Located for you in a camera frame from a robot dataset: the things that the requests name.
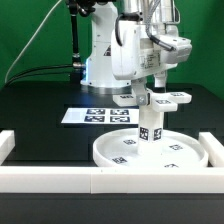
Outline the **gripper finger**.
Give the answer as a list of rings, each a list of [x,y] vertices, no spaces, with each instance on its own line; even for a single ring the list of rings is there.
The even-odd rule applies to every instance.
[[[154,75],[154,86],[156,88],[165,88],[167,82],[167,72],[162,71]]]
[[[147,79],[145,77],[131,81],[132,90],[135,93],[136,103],[138,106],[150,104],[150,92],[146,88]]]

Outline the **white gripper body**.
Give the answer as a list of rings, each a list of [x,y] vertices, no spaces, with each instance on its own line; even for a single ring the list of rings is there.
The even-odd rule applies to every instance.
[[[111,34],[112,72],[117,80],[158,74],[186,61],[191,50],[171,13],[122,13]]]

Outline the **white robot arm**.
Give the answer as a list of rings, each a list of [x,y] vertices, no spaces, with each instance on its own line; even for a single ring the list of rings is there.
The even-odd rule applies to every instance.
[[[78,0],[92,16],[92,53],[82,83],[104,93],[131,87],[138,105],[150,103],[146,77],[166,85],[166,72],[188,59],[191,41],[179,35],[174,0]]]

